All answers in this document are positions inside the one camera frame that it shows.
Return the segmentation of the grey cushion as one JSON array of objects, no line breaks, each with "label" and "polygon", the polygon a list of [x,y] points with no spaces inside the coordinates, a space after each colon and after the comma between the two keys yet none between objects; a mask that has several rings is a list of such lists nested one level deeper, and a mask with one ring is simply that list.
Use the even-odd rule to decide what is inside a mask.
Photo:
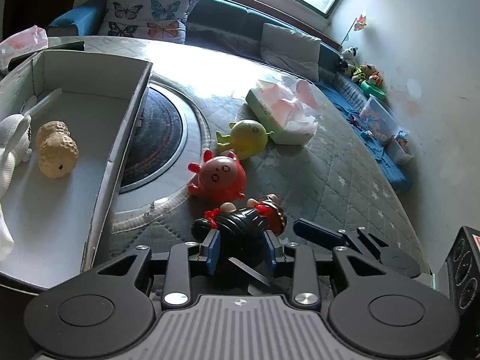
[{"label": "grey cushion", "polygon": [[259,52],[262,60],[272,66],[317,82],[320,46],[318,37],[265,23]]}]

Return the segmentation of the red octopus squeaky toy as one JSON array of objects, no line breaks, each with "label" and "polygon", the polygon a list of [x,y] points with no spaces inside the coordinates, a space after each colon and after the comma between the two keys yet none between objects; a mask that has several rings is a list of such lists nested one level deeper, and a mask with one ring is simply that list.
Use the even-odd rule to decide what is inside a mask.
[{"label": "red octopus squeaky toy", "polygon": [[211,150],[206,150],[202,163],[190,163],[188,170],[196,176],[187,185],[188,192],[195,197],[217,204],[245,198],[247,175],[233,152],[215,156]]}]

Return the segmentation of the paper pinwheel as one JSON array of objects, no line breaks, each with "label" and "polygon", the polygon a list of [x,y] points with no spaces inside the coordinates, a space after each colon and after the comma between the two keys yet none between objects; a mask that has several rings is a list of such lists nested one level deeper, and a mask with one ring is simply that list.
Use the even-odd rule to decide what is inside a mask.
[{"label": "paper pinwheel", "polygon": [[352,31],[361,31],[364,27],[367,26],[367,16],[366,12],[362,12],[360,15],[358,15],[353,21],[349,29],[346,31],[345,36],[343,37],[343,40],[340,43],[340,48],[343,47],[343,44],[349,39],[350,33]]}]

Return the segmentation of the round induction cooktop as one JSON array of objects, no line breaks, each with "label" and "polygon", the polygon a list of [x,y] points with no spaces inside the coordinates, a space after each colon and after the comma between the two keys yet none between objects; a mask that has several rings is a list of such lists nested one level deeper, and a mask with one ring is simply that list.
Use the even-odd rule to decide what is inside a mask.
[{"label": "round induction cooktop", "polygon": [[154,75],[134,128],[112,233],[126,233],[153,223],[187,201],[194,174],[211,144],[204,115],[173,82]]}]

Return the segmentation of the black white plush toy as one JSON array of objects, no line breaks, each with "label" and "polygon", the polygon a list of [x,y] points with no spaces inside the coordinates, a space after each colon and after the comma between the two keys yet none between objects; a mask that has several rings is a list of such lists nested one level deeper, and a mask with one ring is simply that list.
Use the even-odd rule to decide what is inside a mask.
[{"label": "black white plush toy", "polygon": [[340,70],[346,76],[351,77],[356,69],[357,51],[357,47],[350,46],[341,53]]}]

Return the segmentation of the pink plastic bag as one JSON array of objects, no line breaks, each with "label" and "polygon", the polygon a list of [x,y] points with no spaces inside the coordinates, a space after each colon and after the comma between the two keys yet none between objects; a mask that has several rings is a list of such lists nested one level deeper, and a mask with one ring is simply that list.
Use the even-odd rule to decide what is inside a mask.
[{"label": "pink plastic bag", "polygon": [[7,74],[8,64],[14,58],[42,50],[47,47],[47,31],[36,25],[11,35],[0,44],[1,74]]}]

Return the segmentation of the yellow green squeaky toy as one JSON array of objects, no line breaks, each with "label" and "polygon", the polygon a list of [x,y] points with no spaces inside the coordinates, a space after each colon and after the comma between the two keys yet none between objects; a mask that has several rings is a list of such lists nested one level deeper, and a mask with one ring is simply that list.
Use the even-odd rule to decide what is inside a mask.
[{"label": "yellow green squeaky toy", "polygon": [[223,153],[231,151],[239,160],[258,155],[267,146],[273,131],[268,132],[264,125],[253,120],[243,119],[229,124],[230,133],[223,135],[216,131],[217,151]]}]

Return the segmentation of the blue bench sofa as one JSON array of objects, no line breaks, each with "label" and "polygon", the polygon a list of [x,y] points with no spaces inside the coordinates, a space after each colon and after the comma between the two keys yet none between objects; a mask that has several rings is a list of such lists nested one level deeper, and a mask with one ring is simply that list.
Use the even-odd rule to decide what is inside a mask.
[{"label": "blue bench sofa", "polygon": [[413,183],[399,164],[404,153],[388,147],[400,127],[377,97],[363,93],[340,53],[320,38],[229,0],[199,0],[179,29],[187,45],[266,63],[309,79],[351,125],[373,133],[364,143],[394,191],[411,189]]}]

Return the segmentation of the black red doll toy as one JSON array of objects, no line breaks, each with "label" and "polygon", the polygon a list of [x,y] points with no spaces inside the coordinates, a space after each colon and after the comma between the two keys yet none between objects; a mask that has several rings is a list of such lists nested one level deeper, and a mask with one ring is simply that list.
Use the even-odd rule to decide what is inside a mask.
[{"label": "black red doll toy", "polygon": [[257,199],[250,198],[244,208],[231,202],[206,211],[196,219],[191,232],[193,238],[202,241],[210,230],[220,232],[220,255],[237,258],[249,267],[262,261],[263,232],[270,230],[280,236],[287,227],[287,215],[279,204],[278,196],[270,193]]}]

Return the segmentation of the black tracker cube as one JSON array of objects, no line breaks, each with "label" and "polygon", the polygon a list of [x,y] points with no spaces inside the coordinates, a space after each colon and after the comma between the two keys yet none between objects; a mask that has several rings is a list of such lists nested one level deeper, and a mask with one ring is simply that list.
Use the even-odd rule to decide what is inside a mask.
[{"label": "black tracker cube", "polygon": [[459,313],[479,308],[479,231],[462,226],[446,263],[451,300]]}]

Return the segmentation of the tan peanut toy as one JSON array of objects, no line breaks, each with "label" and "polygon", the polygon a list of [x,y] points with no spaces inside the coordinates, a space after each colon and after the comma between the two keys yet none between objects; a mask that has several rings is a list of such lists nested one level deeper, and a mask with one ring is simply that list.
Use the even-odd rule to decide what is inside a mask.
[{"label": "tan peanut toy", "polygon": [[79,150],[71,138],[68,126],[62,121],[50,121],[42,125],[36,136],[38,167],[51,179],[71,173],[77,165]]}]

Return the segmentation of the clear plastic storage bin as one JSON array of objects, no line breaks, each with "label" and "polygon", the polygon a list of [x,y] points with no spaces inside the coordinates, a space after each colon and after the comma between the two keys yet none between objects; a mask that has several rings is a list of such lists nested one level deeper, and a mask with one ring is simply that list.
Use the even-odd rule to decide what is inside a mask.
[{"label": "clear plastic storage bin", "polygon": [[400,130],[397,120],[372,95],[369,96],[359,116],[383,146],[388,146],[391,139]]}]

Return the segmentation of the green plastic toy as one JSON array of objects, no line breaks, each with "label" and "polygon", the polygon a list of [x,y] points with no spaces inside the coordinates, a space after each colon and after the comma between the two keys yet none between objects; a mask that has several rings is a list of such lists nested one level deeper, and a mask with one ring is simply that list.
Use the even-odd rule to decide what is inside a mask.
[{"label": "green plastic toy", "polygon": [[383,92],[381,88],[377,87],[374,84],[369,83],[367,80],[364,80],[361,83],[360,88],[364,93],[364,95],[367,97],[374,96],[379,101],[382,101],[386,98],[386,94]]}]

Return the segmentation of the grey cardboard storage box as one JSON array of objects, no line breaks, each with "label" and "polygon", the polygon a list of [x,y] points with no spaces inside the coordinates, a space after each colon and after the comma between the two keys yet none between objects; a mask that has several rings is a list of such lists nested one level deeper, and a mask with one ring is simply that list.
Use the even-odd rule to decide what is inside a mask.
[{"label": "grey cardboard storage box", "polygon": [[1,82],[1,282],[89,270],[120,188],[150,62],[47,49]]}]

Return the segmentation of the white knitted rabbit doll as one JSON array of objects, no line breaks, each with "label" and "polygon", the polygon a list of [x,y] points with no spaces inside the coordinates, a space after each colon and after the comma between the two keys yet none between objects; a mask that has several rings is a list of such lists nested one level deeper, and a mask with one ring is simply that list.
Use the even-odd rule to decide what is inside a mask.
[{"label": "white knitted rabbit doll", "polygon": [[32,155],[29,147],[32,118],[45,111],[62,92],[57,88],[24,114],[9,115],[1,121],[1,197],[9,189],[16,167],[29,161]]}]

